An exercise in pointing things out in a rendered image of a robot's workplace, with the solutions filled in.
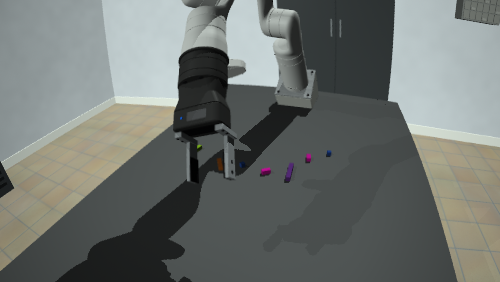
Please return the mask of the orange rod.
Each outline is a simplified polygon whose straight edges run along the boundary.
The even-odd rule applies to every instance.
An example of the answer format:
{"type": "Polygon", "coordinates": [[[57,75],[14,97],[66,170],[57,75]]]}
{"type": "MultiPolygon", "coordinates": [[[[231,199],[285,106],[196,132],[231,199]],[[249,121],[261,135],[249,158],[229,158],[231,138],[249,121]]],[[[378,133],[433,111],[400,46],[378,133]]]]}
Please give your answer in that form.
{"type": "Polygon", "coordinates": [[[219,171],[220,171],[220,170],[223,170],[223,165],[222,165],[222,160],[221,160],[221,158],[217,158],[217,162],[218,162],[219,171]]]}

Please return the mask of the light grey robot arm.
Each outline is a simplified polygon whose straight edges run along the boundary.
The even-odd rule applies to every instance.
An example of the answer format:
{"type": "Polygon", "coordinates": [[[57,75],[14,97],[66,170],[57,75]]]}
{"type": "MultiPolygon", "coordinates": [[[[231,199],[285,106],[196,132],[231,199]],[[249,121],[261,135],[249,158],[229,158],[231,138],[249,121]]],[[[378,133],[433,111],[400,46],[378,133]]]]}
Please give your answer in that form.
{"type": "MultiPolygon", "coordinates": [[[[194,27],[211,25],[226,35],[226,21],[234,0],[182,2],[185,6],[195,8],[188,15],[185,34],[194,27]]],[[[261,31],[266,36],[277,38],[273,50],[285,88],[292,92],[302,91],[308,85],[308,75],[297,12],[274,8],[273,0],[257,0],[257,5],[261,31]]]]}

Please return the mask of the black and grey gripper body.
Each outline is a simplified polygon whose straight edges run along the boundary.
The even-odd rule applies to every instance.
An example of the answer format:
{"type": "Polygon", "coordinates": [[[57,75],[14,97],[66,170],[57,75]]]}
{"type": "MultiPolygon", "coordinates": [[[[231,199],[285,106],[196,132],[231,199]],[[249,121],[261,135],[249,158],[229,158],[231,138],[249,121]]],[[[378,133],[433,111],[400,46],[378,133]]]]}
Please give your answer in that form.
{"type": "Polygon", "coordinates": [[[229,59],[225,33],[201,25],[184,37],[179,57],[178,96],[173,131],[195,138],[217,134],[216,124],[231,129],[226,102],[228,79],[246,72],[241,59],[229,59]]]}

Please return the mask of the purple rod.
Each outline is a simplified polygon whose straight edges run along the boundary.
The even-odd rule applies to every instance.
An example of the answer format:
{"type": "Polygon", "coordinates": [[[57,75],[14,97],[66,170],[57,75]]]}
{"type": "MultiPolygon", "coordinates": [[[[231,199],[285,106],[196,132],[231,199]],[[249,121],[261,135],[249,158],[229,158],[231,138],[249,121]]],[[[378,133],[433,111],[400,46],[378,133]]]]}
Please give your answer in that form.
{"type": "Polygon", "coordinates": [[[291,175],[292,175],[292,171],[293,171],[293,167],[294,167],[294,163],[289,163],[288,171],[287,171],[287,174],[286,174],[286,181],[290,181],[291,175]]]}

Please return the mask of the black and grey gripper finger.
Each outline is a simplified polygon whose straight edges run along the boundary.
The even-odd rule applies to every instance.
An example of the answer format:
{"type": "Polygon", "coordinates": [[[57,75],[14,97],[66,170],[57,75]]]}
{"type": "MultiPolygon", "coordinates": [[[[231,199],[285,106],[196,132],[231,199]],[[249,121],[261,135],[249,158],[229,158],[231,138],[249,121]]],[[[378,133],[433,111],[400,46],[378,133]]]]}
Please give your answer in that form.
{"type": "Polygon", "coordinates": [[[235,154],[234,154],[234,139],[237,139],[237,134],[225,126],[223,123],[215,125],[215,131],[224,136],[224,152],[223,152],[223,170],[224,178],[228,180],[236,180],[235,177],[235,154]]]}
{"type": "Polygon", "coordinates": [[[198,141],[183,132],[175,133],[175,138],[187,144],[187,182],[199,183],[198,141]]]}

